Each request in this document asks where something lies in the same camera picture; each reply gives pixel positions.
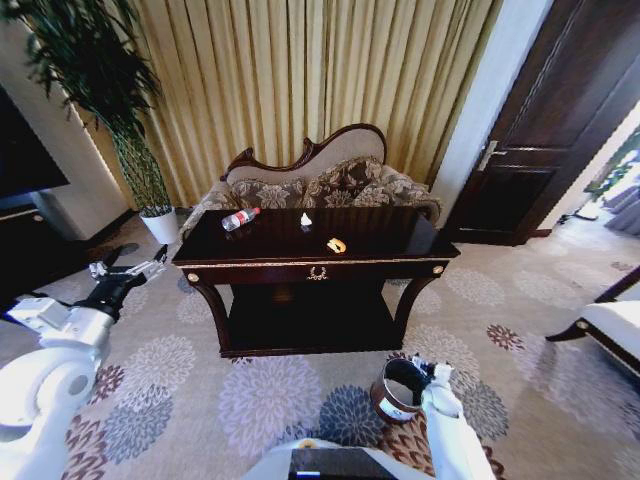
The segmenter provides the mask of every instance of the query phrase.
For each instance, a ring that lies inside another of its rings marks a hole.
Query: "baseboard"
[[[551,235],[551,232],[553,230],[551,230],[550,228],[544,228],[542,230],[534,230],[531,235],[529,235],[529,238],[534,238],[534,237],[548,237],[549,235]]]

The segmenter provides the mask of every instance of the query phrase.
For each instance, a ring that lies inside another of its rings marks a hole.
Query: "water bottle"
[[[235,230],[240,225],[244,225],[245,223],[248,223],[256,218],[256,215],[259,213],[259,208],[245,208],[244,210],[240,210],[233,215],[224,217],[222,219],[222,228],[224,228],[227,232]]]

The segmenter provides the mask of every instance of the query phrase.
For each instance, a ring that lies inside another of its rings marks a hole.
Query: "white wall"
[[[545,218],[538,227],[539,230],[553,228],[562,215],[565,213],[573,213],[584,205],[589,197],[589,194],[584,193],[584,189],[627,138],[629,138],[638,125],[640,125],[640,102],[631,109],[631,112],[629,112],[622,123],[618,125],[618,128],[616,128],[604,145],[602,145],[598,153],[593,156],[562,198],[558,200],[558,203],[556,203],[555,207],[549,212],[547,218]]]
[[[553,0],[504,0],[491,31],[432,193],[444,225]]]
[[[47,100],[42,86],[27,79],[27,35],[22,24],[0,24],[0,83],[70,182],[45,192],[68,223],[62,229],[86,240],[128,207],[75,110],[67,121],[62,90],[54,84]]]

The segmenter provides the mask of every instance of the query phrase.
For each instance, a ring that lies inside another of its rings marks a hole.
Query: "table drawer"
[[[386,278],[439,277],[448,260],[391,260],[344,262],[299,262],[287,264],[244,264],[233,266],[183,266],[191,283],[209,285],[322,282]]]

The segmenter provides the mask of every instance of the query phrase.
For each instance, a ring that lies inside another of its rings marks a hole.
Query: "sofa armrest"
[[[394,205],[415,207],[434,225],[440,218],[442,204],[429,193],[429,187],[423,183],[414,182],[388,165],[382,167],[380,181],[393,195]]]
[[[180,238],[184,240],[189,235],[189,232],[196,226],[200,217],[207,210],[238,210],[238,202],[233,198],[231,189],[227,182],[216,182],[213,184],[211,190],[202,197],[200,203],[198,203],[189,218],[184,222],[182,228],[180,228]]]

